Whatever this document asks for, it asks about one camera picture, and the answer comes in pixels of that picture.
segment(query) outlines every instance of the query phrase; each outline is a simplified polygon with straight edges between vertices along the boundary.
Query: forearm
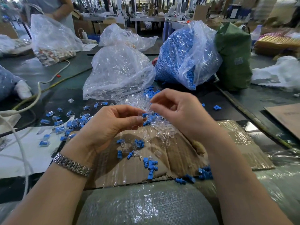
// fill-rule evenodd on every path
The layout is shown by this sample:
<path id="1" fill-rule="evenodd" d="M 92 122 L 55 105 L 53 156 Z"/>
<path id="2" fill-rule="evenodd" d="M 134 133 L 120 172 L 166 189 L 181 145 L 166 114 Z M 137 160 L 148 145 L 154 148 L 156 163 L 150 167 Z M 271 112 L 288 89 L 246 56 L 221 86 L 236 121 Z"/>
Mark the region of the forearm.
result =
<path id="1" fill-rule="evenodd" d="M 61 154 L 85 166 L 91 166 L 95 155 L 86 153 L 85 150 L 75 137 L 63 148 Z M 4 225 L 18 224 L 20 221 L 24 225 L 72 224 L 86 181 L 86 177 L 52 163 Z"/>
<path id="2" fill-rule="evenodd" d="M 73 9 L 73 5 L 62 4 L 62 6 L 53 12 L 52 15 L 55 20 L 61 21 L 62 19 L 66 18 L 73 11 Z"/>
<path id="3" fill-rule="evenodd" d="M 257 180 L 229 135 L 214 126 L 207 150 L 224 224 L 292 224 Z"/>

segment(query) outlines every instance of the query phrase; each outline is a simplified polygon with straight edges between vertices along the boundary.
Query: green bag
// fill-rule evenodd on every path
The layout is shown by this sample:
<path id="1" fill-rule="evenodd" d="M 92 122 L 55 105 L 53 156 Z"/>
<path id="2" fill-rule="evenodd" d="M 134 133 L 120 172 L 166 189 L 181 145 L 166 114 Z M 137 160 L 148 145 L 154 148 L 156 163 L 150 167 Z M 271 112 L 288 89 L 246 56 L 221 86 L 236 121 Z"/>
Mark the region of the green bag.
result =
<path id="1" fill-rule="evenodd" d="M 217 72 L 220 82 L 228 90 L 248 88 L 252 77 L 251 36 L 232 23 L 224 23 L 216 33 L 215 45 L 223 58 Z"/>

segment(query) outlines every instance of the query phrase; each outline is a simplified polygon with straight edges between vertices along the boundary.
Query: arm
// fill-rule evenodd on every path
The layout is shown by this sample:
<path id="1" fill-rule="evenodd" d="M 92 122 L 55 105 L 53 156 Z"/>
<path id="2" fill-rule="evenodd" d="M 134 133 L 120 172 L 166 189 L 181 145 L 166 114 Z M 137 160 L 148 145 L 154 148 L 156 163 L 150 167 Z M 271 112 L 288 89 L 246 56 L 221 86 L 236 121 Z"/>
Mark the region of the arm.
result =
<path id="1" fill-rule="evenodd" d="M 144 111 L 128 105 L 100 109 L 92 121 L 62 149 L 61 154 L 89 168 L 96 155 L 110 140 L 125 129 L 143 125 L 138 113 Z M 87 178 L 52 163 L 3 225 L 72 224 L 74 213 Z"/>
<path id="2" fill-rule="evenodd" d="M 292 224 L 195 96 L 165 89 L 150 102 L 153 111 L 206 148 L 224 224 Z"/>
<path id="3" fill-rule="evenodd" d="M 60 2 L 62 3 L 61 7 L 52 14 L 46 14 L 57 21 L 61 21 L 63 18 L 66 18 L 74 10 L 71 0 L 60 0 Z"/>

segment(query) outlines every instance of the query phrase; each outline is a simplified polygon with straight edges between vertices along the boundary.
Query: bag of blue parts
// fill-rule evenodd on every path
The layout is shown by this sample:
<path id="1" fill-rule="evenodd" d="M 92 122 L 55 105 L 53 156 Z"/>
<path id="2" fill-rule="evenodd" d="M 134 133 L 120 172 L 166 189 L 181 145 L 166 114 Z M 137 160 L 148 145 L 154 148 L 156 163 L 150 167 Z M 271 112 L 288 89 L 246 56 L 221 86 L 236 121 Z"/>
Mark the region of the bag of blue parts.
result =
<path id="1" fill-rule="evenodd" d="M 215 34 L 202 21 L 192 21 L 174 31 L 159 50 L 155 79 L 196 90 L 222 63 L 214 43 Z"/>

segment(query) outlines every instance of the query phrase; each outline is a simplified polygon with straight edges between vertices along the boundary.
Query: silver bracelet watch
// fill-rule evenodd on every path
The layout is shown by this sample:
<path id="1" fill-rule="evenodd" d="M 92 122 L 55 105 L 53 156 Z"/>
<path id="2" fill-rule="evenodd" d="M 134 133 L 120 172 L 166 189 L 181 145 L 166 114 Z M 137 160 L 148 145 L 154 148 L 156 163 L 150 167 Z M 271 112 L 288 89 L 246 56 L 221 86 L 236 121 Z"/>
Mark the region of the silver bracelet watch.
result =
<path id="1" fill-rule="evenodd" d="M 88 177 L 92 172 L 92 169 L 63 156 L 60 153 L 57 153 L 57 155 L 53 159 L 53 162 L 55 162 L 59 166 L 62 166 L 63 168 L 66 168 L 67 170 L 70 170 L 79 175 L 83 175 L 85 177 Z"/>

